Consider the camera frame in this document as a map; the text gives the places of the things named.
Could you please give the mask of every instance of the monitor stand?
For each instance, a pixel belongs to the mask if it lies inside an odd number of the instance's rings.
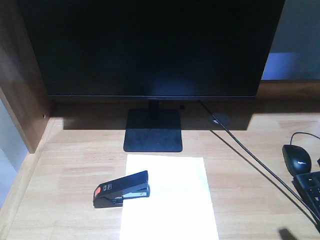
[[[123,150],[126,152],[181,152],[179,110],[159,109],[157,100],[150,100],[148,109],[130,109]]]

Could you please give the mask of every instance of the black stapler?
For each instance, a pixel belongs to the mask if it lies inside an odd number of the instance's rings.
[[[125,199],[149,197],[148,171],[101,183],[93,193],[95,208],[122,207]]]

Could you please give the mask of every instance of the black keyboard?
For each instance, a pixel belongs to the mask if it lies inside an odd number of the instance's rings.
[[[320,218],[320,171],[296,175],[293,185],[303,201]],[[315,221],[319,228],[320,222],[316,218]]]

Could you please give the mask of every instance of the computer mouse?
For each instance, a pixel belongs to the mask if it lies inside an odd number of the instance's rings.
[[[311,171],[311,158],[306,150],[296,145],[283,145],[282,153],[286,168],[292,176]]]

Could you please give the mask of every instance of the sheet of paper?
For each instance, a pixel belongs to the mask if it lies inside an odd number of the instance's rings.
[[[120,240],[218,240],[202,157],[129,154],[126,175],[147,170],[150,197],[123,201]]]

